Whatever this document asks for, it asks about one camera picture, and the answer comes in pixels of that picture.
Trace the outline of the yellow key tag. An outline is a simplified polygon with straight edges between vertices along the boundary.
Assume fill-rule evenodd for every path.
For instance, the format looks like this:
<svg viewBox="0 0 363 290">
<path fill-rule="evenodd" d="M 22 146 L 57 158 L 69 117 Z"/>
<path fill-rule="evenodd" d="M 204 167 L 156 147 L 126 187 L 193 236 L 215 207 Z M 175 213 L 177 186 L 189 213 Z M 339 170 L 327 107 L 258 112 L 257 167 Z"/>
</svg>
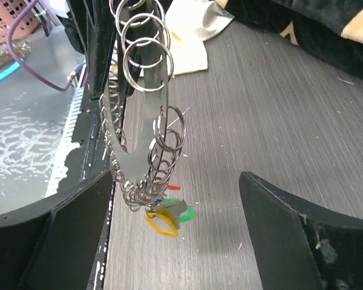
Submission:
<svg viewBox="0 0 363 290">
<path fill-rule="evenodd" d="M 177 218 L 169 210 L 163 210 L 159 213 L 149 211 L 145 219 L 156 233 L 167 237 L 178 236 Z"/>
</svg>

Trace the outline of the green key tag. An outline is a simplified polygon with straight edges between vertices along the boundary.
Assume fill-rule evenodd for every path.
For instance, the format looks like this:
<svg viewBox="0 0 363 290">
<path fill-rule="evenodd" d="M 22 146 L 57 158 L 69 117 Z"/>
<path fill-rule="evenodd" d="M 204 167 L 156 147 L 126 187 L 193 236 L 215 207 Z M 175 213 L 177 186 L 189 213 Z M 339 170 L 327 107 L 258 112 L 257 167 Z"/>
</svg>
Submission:
<svg viewBox="0 0 363 290">
<path fill-rule="evenodd" d="M 183 199 L 163 199 L 157 203 L 157 207 L 170 213 L 179 224 L 189 222 L 196 217 L 195 210 Z"/>
</svg>

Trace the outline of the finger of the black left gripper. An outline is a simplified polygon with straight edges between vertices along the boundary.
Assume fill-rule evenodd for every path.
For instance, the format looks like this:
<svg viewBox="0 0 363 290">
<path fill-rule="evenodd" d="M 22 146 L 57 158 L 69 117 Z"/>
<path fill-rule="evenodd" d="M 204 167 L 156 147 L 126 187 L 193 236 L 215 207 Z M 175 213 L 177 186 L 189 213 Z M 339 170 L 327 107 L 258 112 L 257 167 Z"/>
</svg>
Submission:
<svg viewBox="0 0 363 290">
<path fill-rule="evenodd" d="M 128 88 L 168 98 L 174 60 L 162 2 L 119 1 L 116 28 L 119 65 Z"/>
<path fill-rule="evenodd" d="M 116 39 L 115 20 L 107 0 L 68 0 L 65 32 L 73 48 L 86 58 L 90 93 L 103 93 Z"/>
</svg>

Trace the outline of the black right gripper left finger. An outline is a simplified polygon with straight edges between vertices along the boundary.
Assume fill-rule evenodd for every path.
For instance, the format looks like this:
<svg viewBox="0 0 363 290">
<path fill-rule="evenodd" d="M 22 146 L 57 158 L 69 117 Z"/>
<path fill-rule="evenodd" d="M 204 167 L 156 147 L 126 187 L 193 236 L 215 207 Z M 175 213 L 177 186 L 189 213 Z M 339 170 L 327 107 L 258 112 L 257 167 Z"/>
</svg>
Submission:
<svg viewBox="0 0 363 290">
<path fill-rule="evenodd" d="M 105 170 L 0 214 L 0 289 L 86 289 L 112 185 Z"/>
</svg>

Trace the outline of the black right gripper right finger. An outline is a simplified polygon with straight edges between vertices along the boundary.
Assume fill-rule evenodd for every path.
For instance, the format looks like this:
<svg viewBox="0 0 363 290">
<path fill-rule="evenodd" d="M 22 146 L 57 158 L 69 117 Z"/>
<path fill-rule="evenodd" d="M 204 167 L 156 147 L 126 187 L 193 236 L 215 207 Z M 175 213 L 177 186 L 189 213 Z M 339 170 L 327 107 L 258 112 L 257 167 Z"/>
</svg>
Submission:
<svg viewBox="0 0 363 290">
<path fill-rule="evenodd" d="M 363 289 L 363 219 L 252 172 L 238 184 L 263 289 Z"/>
</svg>

